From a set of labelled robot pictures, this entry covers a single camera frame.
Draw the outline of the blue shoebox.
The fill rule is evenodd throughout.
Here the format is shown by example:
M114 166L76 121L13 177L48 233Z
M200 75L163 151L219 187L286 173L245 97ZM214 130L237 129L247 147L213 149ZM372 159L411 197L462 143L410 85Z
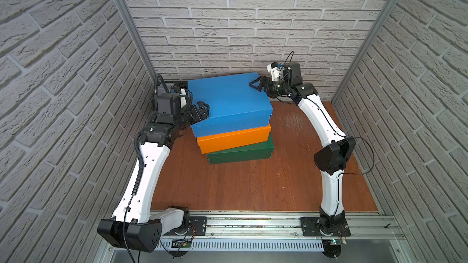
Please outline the blue shoebox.
M269 97L249 86L258 73L234 74L188 81L193 101L209 105L209 118L191 126L197 138L269 125Z

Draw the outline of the orange shoebox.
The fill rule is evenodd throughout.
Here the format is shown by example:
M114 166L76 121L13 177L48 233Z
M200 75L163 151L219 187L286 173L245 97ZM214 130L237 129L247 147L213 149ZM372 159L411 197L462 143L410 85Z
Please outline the orange shoebox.
M253 129L232 131L196 138L202 154L249 146L265 142L269 138L271 125Z

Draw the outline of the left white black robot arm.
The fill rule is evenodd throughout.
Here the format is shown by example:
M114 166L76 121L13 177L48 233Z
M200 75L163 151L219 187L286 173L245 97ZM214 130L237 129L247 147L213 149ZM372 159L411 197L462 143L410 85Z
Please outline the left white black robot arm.
M172 231L183 237L176 245L181 248L192 242L197 232L188 208L171 206L152 217L151 203L176 139L181 131L206 120L210 107L202 101L194 103L187 85L168 87L161 74L155 76L152 100L154 110L133 141L136 165L124 195L112 216L102 219L97 228L111 246L129 254L153 252L161 237Z

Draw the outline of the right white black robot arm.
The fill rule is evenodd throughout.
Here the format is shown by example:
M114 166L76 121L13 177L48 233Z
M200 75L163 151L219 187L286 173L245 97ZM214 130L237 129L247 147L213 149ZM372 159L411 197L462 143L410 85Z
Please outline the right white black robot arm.
M314 163L322 177L322 203L316 225L324 236L348 236L342 179L356 139L345 135L326 111L318 90L303 81L300 64L274 62L267 66L267 70L271 74L269 77L260 76L249 86L264 91L270 98L290 98L307 116L322 144L322 149L314 155Z

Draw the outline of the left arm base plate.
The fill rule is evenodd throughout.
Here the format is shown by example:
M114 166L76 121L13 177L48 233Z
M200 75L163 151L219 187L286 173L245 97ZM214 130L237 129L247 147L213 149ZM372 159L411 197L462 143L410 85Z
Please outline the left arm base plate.
M205 236L207 229L207 217L206 216L191 216L188 221L188 226L184 226L179 229L175 229L167 233L171 236Z

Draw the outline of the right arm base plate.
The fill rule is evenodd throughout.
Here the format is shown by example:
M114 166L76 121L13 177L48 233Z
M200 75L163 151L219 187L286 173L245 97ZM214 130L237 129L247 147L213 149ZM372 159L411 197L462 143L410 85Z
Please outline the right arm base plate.
M339 219L337 222L329 222L324 216L321 217L301 217L301 230L303 236L313 237L349 237L351 229L346 219Z

